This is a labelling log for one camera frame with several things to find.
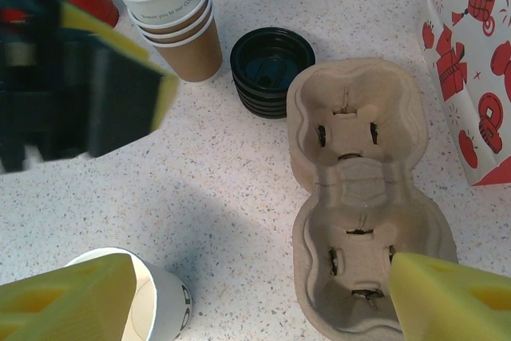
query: countertop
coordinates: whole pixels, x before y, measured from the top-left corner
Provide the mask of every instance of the countertop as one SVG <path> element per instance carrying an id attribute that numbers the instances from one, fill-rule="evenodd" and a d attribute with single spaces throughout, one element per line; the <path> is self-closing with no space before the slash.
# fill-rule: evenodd
<path id="1" fill-rule="evenodd" d="M 190 287 L 182 341 L 324 340 L 293 287 L 291 229 L 308 195 L 291 174 L 286 121 L 244 109 L 228 65 L 235 41 L 262 26 L 302 34 L 318 61 L 384 57 L 413 74 L 430 130 L 416 185 L 446 215 L 463 264 L 511 276 L 511 189 L 465 180 L 414 36 L 425 0 L 213 1 L 224 67 L 184 83 L 160 130 L 99 159 L 0 176 L 0 284 L 115 245 Z M 144 45 L 125 11 L 117 28 Z"/>

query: red and white gift bag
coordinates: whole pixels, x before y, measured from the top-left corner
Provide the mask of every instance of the red and white gift bag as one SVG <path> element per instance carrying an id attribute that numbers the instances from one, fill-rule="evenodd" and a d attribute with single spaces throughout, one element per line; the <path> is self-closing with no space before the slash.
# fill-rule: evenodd
<path id="1" fill-rule="evenodd" d="M 511 182 L 511 0 L 427 0 L 418 40 L 468 181 Z"/>

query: stacked paper cups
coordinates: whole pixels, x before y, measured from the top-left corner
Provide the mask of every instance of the stacked paper cups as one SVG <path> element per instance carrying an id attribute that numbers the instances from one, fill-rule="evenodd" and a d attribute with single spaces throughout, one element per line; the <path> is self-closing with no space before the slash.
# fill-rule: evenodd
<path id="1" fill-rule="evenodd" d="M 147 43 L 185 81 L 204 81 L 222 65 L 212 0 L 122 0 Z"/>

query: molded pulp tray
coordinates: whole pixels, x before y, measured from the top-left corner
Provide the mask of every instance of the molded pulp tray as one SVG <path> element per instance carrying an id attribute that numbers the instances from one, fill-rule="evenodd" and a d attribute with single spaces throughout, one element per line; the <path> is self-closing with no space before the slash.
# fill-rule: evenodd
<path id="1" fill-rule="evenodd" d="M 293 228 L 304 314 L 335 341 L 402 340 L 393 254 L 458 261 L 445 217 L 412 179 L 428 141 L 413 78 L 382 59 L 313 65 L 288 91 L 287 127 L 293 173 L 311 193 Z"/>

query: stacked black lids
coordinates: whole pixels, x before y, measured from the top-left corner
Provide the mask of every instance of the stacked black lids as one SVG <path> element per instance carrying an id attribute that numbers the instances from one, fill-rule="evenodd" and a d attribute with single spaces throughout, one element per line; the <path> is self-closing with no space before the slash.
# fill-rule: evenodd
<path id="1" fill-rule="evenodd" d="M 261 28 L 244 35 L 232 48 L 232 78 L 243 105 L 267 119 L 286 117 L 287 89 L 315 64 L 309 43 L 283 28 Z"/>

